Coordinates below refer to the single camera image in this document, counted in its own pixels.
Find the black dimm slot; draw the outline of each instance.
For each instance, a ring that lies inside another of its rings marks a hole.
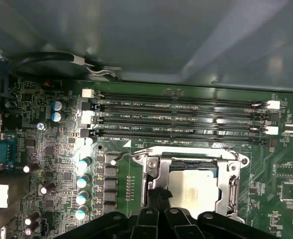
[[[236,130],[246,130],[246,131],[250,131],[250,128],[257,128],[257,129],[261,129],[260,126],[258,125],[254,125],[254,126],[237,126],[234,125],[232,126],[231,124],[213,124],[213,123],[202,123],[202,124],[198,124],[198,123],[192,123],[192,122],[188,122],[187,124],[182,124],[182,123],[171,123],[170,125],[167,123],[157,123],[157,124],[146,124],[146,123],[132,123],[126,120],[122,120],[121,122],[119,122],[119,120],[104,120],[103,124],[105,125],[119,125],[119,126],[132,126],[132,127],[163,127],[163,128],[174,128],[174,127],[181,127],[181,129],[212,129],[212,130],[228,130],[228,131],[236,131]]]
[[[231,136],[221,136],[221,135],[207,135],[203,137],[185,137],[184,135],[174,135],[166,136],[166,135],[152,135],[150,132],[141,132],[140,134],[131,134],[130,132],[113,132],[112,130],[102,130],[99,133],[99,137],[129,137],[129,138],[144,138],[144,139],[159,139],[159,140],[198,140],[198,141],[213,141],[213,142],[248,142],[248,143],[260,143],[263,141],[257,137],[231,137]]]
[[[106,110],[102,110],[102,112],[105,113],[118,113],[118,114],[123,114],[123,115],[129,115],[129,114],[135,114],[135,115],[147,115],[147,112],[140,112],[140,111],[134,111],[133,109],[127,109],[127,111],[123,111],[123,110],[116,110],[116,109],[106,109]],[[240,114],[214,114],[209,113],[209,112],[201,112],[201,113],[196,113],[193,112],[192,114],[188,115],[188,114],[172,114],[172,113],[163,113],[162,111],[151,111],[149,112],[149,114],[154,114],[154,115],[158,115],[158,116],[172,116],[172,117],[198,117],[198,118],[214,118],[214,119],[232,119],[232,120],[246,120],[246,121],[260,121],[259,119],[253,119],[252,116],[246,116],[244,115],[243,117],[241,117]]]
[[[253,102],[240,102],[240,101],[225,101],[225,100],[211,100],[211,99],[197,99],[197,98],[173,98],[173,97],[156,97],[156,96],[141,96],[141,95],[121,95],[121,94],[112,94],[105,93],[104,98],[106,100],[124,100],[124,101],[133,101],[136,99],[139,101],[145,102],[159,102],[159,103],[171,103],[173,101],[181,104],[205,104],[211,106],[233,106],[233,107],[243,107],[251,108]]]
[[[218,117],[236,117],[236,118],[247,118],[247,119],[250,119],[252,116],[251,114],[243,114],[243,113],[228,113],[228,112],[223,112],[223,111],[200,111],[200,112],[197,112],[197,111],[192,111],[192,110],[179,110],[179,109],[176,109],[176,110],[172,110],[172,109],[166,109],[166,108],[163,108],[163,109],[160,109],[160,110],[155,110],[154,108],[148,108],[148,107],[138,107],[138,106],[119,106],[119,107],[104,107],[102,106],[101,107],[101,111],[102,112],[107,112],[107,113],[110,113],[110,112],[117,112],[117,113],[122,113],[123,110],[125,110],[126,114],[127,114],[127,111],[131,111],[131,112],[135,112],[136,114],[140,113],[140,110],[143,110],[143,112],[141,113],[144,113],[145,112],[150,112],[150,113],[167,113],[169,112],[169,114],[175,114],[175,115],[192,115],[192,116],[211,116],[211,115],[216,115]]]

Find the integrated circuit chip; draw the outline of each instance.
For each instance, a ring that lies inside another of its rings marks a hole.
[[[101,203],[96,203],[95,204],[95,209],[102,209],[103,205]]]
[[[46,200],[45,206],[46,206],[46,208],[53,208],[53,201],[52,200]]]
[[[54,155],[54,148],[53,147],[45,147],[45,155]]]
[[[116,177],[117,176],[117,172],[118,172],[117,167],[108,166],[108,167],[105,167],[104,168],[104,175],[105,175],[105,177]]]
[[[97,162],[104,162],[104,156],[97,156],[96,161]]]
[[[32,94],[24,94],[22,98],[23,98],[23,101],[31,102],[32,101]]]
[[[76,143],[76,139],[75,138],[68,138],[68,143]]]
[[[283,183],[281,188],[282,201],[293,201],[293,183]]]
[[[103,192],[95,192],[95,196],[97,198],[101,198],[101,197],[103,197]]]
[[[116,159],[118,154],[116,153],[107,153],[105,155],[105,163],[110,164],[112,160]]]
[[[25,140],[26,147],[35,147],[36,141],[33,138],[27,138]]]
[[[74,225],[72,225],[72,226],[68,225],[68,226],[66,226],[66,232],[69,232],[69,231],[73,230],[74,228],[76,228],[76,226],[74,226]]]
[[[96,169],[97,173],[103,174],[104,173],[104,169],[103,168],[97,168]]]
[[[116,192],[105,192],[104,201],[116,201]]]
[[[67,122],[67,128],[74,129],[76,127],[76,123],[74,121],[68,121]]]
[[[116,189],[116,180],[105,180],[104,188],[106,189]]]
[[[77,99],[76,98],[71,98],[68,100],[68,106],[69,107],[74,107],[77,106]]]
[[[103,212],[104,213],[111,213],[116,210],[116,205],[103,205]]]
[[[72,173],[68,173],[68,172],[63,173],[63,180],[71,181]]]

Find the black capacitor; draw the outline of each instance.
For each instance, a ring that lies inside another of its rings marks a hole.
[[[33,221],[25,230],[24,234],[26,236],[30,236],[34,233],[34,231],[37,229],[37,227],[40,225],[39,221]]]
[[[39,163],[33,162],[31,164],[24,166],[23,171],[25,173],[31,173],[31,172],[37,171],[39,168],[40,168]]]
[[[47,192],[51,192],[52,190],[54,190],[56,188],[56,184],[54,182],[50,182],[48,184],[46,184],[45,186],[43,186],[40,189],[40,192],[45,195]]]
[[[29,217],[25,219],[25,224],[27,226],[31,225],[33,221],[37,220],[40,217],[40,213],[35,211]]]

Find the resistor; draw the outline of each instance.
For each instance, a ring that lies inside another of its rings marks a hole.
[[[78,137],[78,133],[76,133],[76,132],[70,133],[70,137],[76,138],[76,137]]]

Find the blue serial port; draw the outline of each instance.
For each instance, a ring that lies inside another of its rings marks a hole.
[[[0,133],[0,171],[13,171],[16,163],[17,140],[12,132]]]

